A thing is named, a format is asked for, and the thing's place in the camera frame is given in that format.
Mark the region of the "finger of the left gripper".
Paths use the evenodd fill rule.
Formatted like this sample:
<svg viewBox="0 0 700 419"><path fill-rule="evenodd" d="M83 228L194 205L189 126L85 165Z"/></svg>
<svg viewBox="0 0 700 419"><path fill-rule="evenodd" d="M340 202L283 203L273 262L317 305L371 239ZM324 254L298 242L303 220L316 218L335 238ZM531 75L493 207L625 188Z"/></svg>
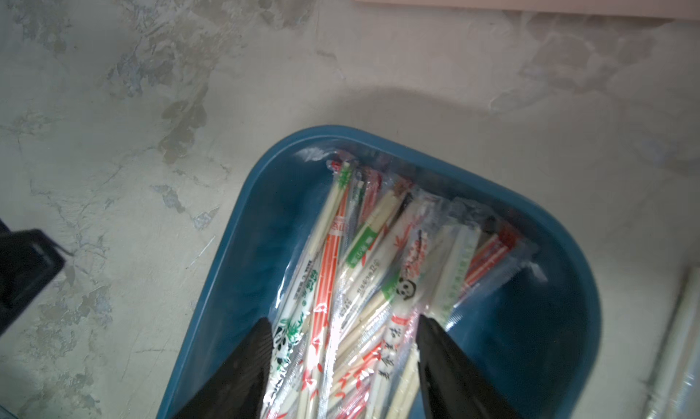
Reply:
<svg viewBox="0 0 700 419"><path fill-rule="evenodd" d="M65 255L43 231L11 231L1 222L2 334L62 271Z"/></svg>

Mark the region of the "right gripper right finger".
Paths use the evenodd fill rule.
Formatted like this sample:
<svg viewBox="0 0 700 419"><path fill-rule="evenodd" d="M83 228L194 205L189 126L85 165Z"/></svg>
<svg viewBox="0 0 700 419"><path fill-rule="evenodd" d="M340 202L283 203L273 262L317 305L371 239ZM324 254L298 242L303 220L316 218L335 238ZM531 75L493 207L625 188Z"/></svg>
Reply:
<svg viewBox="0 0 700 419"><path fill-rule="evenodd" d="M519 418L442 326L425 315L417 326L420 392L428 418Z"/></svg>

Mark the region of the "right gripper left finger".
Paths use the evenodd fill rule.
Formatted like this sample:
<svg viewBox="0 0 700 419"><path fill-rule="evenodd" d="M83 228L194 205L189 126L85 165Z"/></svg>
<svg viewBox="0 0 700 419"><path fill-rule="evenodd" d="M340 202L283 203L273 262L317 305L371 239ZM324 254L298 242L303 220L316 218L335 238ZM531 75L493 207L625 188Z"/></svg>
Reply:
<svg viewBox="0 0 700 419"><path fill-rule="evenodd" d="M177 418L261 416L273 353L268 319L260 319Z"/></svg>

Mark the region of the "red panda chopsticks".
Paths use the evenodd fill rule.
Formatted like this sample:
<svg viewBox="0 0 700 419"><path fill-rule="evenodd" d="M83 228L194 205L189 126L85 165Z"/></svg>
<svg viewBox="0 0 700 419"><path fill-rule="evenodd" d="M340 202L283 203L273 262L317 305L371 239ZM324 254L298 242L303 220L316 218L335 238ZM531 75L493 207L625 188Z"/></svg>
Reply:
<svg viewBox="0 0 700 419"><path fill-rule="evenodd" d="M381 418L397 367L397 356L419 298L420 276L428 252L429 235L418 229L411 239L391 301L391 316L384 331L380 356L366 404L366 418Z"/></svg>

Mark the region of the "green text chopsticks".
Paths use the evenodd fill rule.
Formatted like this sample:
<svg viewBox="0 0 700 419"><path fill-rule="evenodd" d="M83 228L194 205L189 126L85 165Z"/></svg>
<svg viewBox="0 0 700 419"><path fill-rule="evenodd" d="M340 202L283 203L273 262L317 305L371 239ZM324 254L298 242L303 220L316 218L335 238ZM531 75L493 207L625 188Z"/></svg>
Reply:
<svg viewBox="0 0 700 419"><path fill-rule="evenodd" d="M430 295L426 316L445 327L458 301L462 284L477 250L481 227L476 222L453 226L447 258L441 262L439 276Z"/></svg>

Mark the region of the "red striped chopsticks pair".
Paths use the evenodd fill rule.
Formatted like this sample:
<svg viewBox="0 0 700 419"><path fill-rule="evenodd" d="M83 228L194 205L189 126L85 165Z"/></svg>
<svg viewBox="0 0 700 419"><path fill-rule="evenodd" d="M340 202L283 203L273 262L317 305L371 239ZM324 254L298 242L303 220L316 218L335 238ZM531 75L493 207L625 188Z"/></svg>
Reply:
<svg viewBox="0 0 700 419"><path fill-rule="evenodd" d="M477 250L464 278L458 303L476 302L512 280L532 260L540 247L505 220Z"/></svg>

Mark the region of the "teal plastic storage tray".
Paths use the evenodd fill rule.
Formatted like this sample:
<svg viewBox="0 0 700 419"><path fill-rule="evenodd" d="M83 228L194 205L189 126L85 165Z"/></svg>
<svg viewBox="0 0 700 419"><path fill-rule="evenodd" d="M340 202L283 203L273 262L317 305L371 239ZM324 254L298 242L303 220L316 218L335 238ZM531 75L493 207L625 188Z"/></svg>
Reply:
<svg viewBox="0 0 700 419"><path fill-rule="evenodd" d="M323 206L326 162L343 150L446 198L489 205L539 248L537 273L519 273L451 336L526 418L567 418L599 352L599 293L565 227L534 202L447 162L359 129L303 129L253 167L202 289L158 415L173 417L275 307L287 271Z"/></svg>

